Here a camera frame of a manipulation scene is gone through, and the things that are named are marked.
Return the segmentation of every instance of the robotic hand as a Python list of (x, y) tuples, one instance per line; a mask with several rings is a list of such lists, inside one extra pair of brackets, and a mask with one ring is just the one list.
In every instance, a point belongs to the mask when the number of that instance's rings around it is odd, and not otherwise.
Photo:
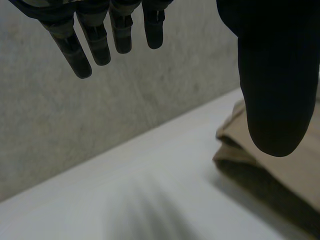
[[(10, 0), (50, 32), (79, 78), (90, 64), (73, 29), (74, 12), (98, 65), (110, 62), (103, 20), (109, 10), (119, 53), (131, 50), (131, 13), (141, 0)], [(142, 0), (150, 48), (163, 42), (164, 10), (172, 0)], [(276, 157), (292, 153), (313, 115), (320, 65), (319, 0), (216, 0), (238, 37), (238, 68), (251, 138)]]
[(95, 63), (104, 66), (111, 60), (104, 26), (108, 11), (116, 50), (126, 54), (132, 48), (131, 14), (141, 1), (147, 43), (150, 48), (157, 49), (163, 43), (165, 9), (173, 0), (10, 0), (50, 32), (74, 73), (81, 79), (88, 78), (92, 69), (74, 31), (74, 13)]

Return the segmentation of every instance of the folded fabric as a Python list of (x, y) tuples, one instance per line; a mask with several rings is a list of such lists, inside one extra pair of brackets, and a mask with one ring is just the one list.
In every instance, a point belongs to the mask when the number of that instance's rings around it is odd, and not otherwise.
[(289, 156), (274, 157), (253, 143), (244, 101), (217, 130), (217, 168), (283, 217), (320, 239), (320, 103), (308, 131)]

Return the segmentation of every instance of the black finger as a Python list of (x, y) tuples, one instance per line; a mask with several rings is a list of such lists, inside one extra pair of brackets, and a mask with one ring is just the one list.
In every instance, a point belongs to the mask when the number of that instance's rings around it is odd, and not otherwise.
[(148, 46), (158, 49), (164, 41), (165, 9), (173, 0), (142, 0), (144, 30)]
[(316, 101), (320, 5), (316, 1), (218, 1), (222, 20), (239, 36), (238, 67), (251, 138), (276, 157), (303, 139)]
[(94, 61), (99, 66), (107, 65), (111, 61), (104, 26), (108, 9), (109, 0), (84, 0), (77, 3), (77, 18)]
[(120, 54), (126, 54), (132, 49), (131, 14), (140, 5), (141, 0), (111, 0), (110, 20), (115, 48)]
[(75, 33), (74, 18), (58, 23), (47, 21), (41, 23), (50, 32), (74, 73), (81, 79), (90, 77), (91, 66)]

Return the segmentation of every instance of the white surface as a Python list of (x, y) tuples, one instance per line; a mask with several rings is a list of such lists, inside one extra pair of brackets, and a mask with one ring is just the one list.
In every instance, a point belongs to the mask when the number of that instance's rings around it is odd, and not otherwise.
[(241, 97), (234, 91), (0, 203), (0, 240), (308, 239), (212, 163), (215, 132)]

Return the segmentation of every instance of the gray wall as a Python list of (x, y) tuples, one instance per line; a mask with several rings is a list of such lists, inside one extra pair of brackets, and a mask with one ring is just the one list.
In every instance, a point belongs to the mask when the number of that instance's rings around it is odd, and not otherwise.
[(76, 23), (93, 71), (81, 80), (36, 20), (0, 0), (0, 201), (238, 86), (236, 38), (214, 0), (175, 0), (159, 50), (148, 49), (140, 7), (133, 20), (121, 55), (107, 16), (104, 67)]

